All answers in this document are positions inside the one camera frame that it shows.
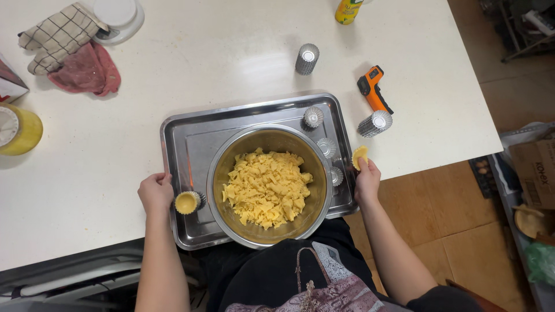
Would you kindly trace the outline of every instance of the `person's hand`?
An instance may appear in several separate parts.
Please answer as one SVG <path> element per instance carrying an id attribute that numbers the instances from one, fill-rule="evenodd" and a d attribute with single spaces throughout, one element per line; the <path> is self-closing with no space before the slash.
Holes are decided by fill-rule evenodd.
<path id="1" fill-rule="evenodd" d="M 169 216 L 169 207 L 174 198 L 171 174 L 166 175 L 162 172 L 149 176 L 140 183 L 137 193 L 147 218 Z"/>
<path id="2" fill-rule="evenodd" d="M 376 164 L 368 159 L 368 165 L 362 157 L 357 160 L 359 162 L 360 174 L 356 178 L 355 200 L 360 208 L 370 207 L 378 201 L 378 187 L 380 186 L 381 172 Z"/>

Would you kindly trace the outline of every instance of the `stainless steel bowl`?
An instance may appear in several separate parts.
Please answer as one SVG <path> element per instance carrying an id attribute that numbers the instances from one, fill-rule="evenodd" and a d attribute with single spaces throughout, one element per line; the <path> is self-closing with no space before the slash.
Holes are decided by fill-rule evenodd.
<path id="1" fill-rule="evenodd" d="M 235 165 L 235 155 L 252 153 L 261 147 L 264 153 L 275 151 L 290 152 L 301 156 L 305 163 L 301 172 L 309 172 L 314 177 L 307 184 L 310 196 L 305 199 L 305 207 L 292 222 L 279 228 L 262 227 L 247 222 L 242 225 L 228 201 L 223 201 L 223 184 L 229 182 L 228 173 Z M 326 217 L 331 203 L 331 172 L 322 151 L 302 132 L 280 124 L 259 124 L 246 128 L 224 143 L 214 156 L 208 170 L 206 183 L 208 205 L 221 229 L 234 241 L 247 247 L 261 249 L 272 246 L 286 238 L 309 237 Z"/>

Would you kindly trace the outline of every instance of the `cardboard box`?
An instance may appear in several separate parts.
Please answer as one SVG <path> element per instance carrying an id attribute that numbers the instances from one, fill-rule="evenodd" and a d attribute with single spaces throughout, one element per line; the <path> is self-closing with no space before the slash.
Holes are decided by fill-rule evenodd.
<path id="1" fill-rule="evenodd" d="M 529 206 L 555 209 L 555 139 L 509 147 Z"/>
<path id="2" fill-rule="evenodd" d="M 11 103 L 27 92 L 29 92 L 29 88 L 0 54 L 0 102 Z"/>

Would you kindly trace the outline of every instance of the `checkered oven mitt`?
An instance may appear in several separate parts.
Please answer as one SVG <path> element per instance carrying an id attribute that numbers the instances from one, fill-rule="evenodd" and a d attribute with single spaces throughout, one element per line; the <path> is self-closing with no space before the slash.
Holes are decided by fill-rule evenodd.
<path id="1" fill-rule="evenodd" d="M 33 75 L 45 75 L 56 71 L 63 59 L 77 52 L 97 33 L 108 30 L 81 4 L 75 2 L 60 12 L 18 34 L 19 45 L 27 50 L 38 49 L 34 60 L 27 66 Z"/>

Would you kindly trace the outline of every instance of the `white countertop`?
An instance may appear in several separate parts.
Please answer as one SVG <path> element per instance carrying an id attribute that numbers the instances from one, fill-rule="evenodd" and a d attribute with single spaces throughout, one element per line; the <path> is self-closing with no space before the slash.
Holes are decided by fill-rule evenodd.
<path id="1" fill-rule="evenodd" d="M 352 148 L 365 144 L 388 179 L 502 150 L 445 0 L 374 0 L 338 24 L 339 0 L 142 0 L 145 22 L 107 47 L 122 76 L 117 94 L 70 94 L 27 72 L 25 31 L 72 0 L 2 3 L 1 53 L 31 92 L 15 102 L 39 115 L 42 141 L 0 157 L 0 270 L 144 236 L 137 188 L 163 171 L 160 125 L 198 110 L 330 92 Z M 300 46 L 320 58 L 295 73 Z M 380 65 L 393 126 L 365 139 L 371 114 L 356 81 Z"/>

